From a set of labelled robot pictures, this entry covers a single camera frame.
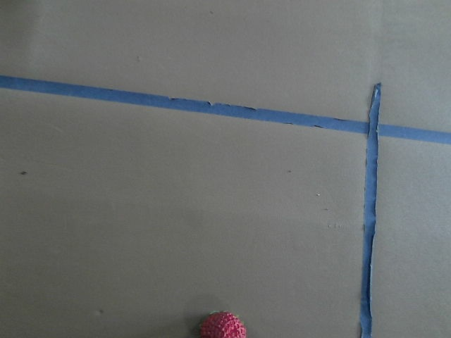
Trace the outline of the red strawberry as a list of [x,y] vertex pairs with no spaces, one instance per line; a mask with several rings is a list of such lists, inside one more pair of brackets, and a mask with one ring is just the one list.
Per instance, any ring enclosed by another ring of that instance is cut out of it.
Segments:
[[199,336],[201,338],[247,338],[247,328],[233,313],[215,312],[201,323]]

